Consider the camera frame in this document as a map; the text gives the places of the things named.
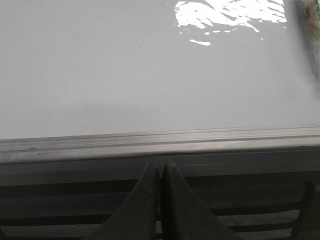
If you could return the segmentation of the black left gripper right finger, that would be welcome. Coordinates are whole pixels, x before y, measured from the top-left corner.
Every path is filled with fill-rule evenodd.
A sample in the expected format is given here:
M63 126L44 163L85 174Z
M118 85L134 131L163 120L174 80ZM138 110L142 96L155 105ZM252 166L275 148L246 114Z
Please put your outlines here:
M165 240L234 240L185 181L177 165L168 162L160 190L162 234Z

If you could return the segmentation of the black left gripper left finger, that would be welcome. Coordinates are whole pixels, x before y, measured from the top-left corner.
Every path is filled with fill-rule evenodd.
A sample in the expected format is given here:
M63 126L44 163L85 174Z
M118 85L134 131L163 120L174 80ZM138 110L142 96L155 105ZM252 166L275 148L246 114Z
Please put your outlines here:
M119 209L98 230L100 240L152 240L155 236L159 172L149 163Z

